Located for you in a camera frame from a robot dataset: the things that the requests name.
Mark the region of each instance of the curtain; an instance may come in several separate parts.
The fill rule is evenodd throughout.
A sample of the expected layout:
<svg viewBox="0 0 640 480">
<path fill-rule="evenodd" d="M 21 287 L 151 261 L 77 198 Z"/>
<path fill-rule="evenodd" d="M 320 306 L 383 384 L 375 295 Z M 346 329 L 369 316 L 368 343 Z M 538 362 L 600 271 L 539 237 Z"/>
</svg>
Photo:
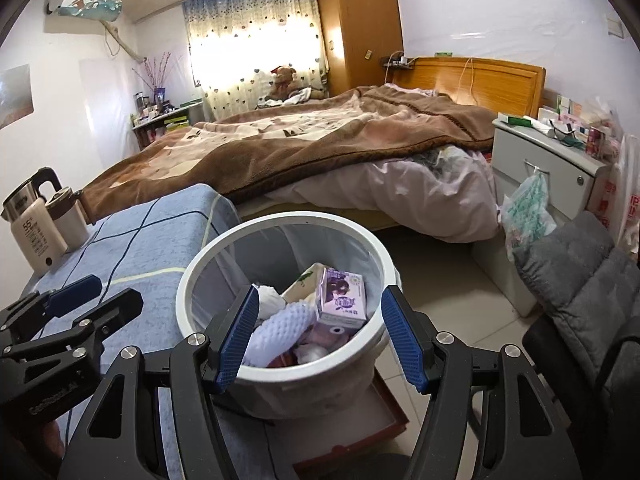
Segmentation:
<svg viewBox="0 0 640 480">
<path fill-rule="evenodd" d="M 279 66 L 324 88 L 317 0 L 187 0 L 182 10 L 193 75 L 217 120 L 264 102 Z"/>
</svg>

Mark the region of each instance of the purple carton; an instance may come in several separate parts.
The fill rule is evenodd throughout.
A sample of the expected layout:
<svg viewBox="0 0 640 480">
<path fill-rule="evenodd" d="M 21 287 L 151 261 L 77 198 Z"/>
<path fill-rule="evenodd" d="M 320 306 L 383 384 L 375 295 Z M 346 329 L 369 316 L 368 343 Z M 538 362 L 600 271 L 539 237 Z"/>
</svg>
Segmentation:
<svg viewBox="0 0 640 480">
<path fill-rule="evenodd" d="M 367 322 L 364 281 L 359 274 L 327 267 L 316 291 L 318 322 L 356 333 Z"/>
</svg>

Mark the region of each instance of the trash bag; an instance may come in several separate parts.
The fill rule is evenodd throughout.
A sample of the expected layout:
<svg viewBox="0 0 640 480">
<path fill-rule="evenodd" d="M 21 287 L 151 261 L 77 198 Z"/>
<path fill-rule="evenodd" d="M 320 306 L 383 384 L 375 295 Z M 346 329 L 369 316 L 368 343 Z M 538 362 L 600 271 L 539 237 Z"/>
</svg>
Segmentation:
<svg viewBox="0 0 640 480">
<path fill-rule="evenodd" d="M 511 197 L 504 196 L 500 220 L 510 262 L 513 262 L 513 248 L 529 245 L 556 228 L 546 210 L 548 201 L 546 177 L 538 170 L 520 184 Z"/>
<path fill-rule="evenodd" d="M 598 209 L 593 211 L 616 246 L 638 257 L 640 236 L 640 139 L 625 135 L 620 159 L 611 167 Z"/>
</svg>

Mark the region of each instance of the metal screw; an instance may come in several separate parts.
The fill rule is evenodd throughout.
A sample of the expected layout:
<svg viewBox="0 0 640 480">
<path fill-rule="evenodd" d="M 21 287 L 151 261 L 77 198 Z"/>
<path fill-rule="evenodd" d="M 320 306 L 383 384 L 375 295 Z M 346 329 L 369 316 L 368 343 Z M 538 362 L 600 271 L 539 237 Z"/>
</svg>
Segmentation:
<svg viewBox="0 0 640 480">
<path fill-rule="evenodd" d="M 436 339 L 443 345 L 450 345 L 456 340 L 449 332 L 438 332 Z"/>
<path fill-rule="evenodd" d="M 195 334 L 191 334 L 187 338 L 187 343 L 189 343 L 191 346 L 200 346 L 202 343 L 204 343 L 205 339 L 206 337 L 204 334 L 197 332 Z"/>
<path fill-rule="evenodd" d="M 520 349 L 516 345 L 507 345 L 504 347 L 504 353 L 509 357 L 520 357 Z"/>
<path fill-rule="evenodd" d="M 132 357 L 135 357 L 137 353 L 138 350 L 135 346 L 127 346 L 124 347 L 120 352 L 120 357 L 122 357 L 123 359 L 131 359 Z"/>
</svg>

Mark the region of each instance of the white sponge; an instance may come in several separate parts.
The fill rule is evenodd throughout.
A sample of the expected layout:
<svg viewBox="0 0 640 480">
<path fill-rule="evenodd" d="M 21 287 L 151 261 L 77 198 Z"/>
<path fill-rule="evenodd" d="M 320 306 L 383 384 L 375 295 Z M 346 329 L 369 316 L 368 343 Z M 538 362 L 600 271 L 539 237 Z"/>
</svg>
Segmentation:
<svg viewBox="0 0 640 480">
<path fill-rule="evenodd" d="M 288 304 L 251 334 L 242 364 L 266 368 L 277 356 L 295 345 L 315 320 L 316 312 L 305 301 Z"/>
</svg>

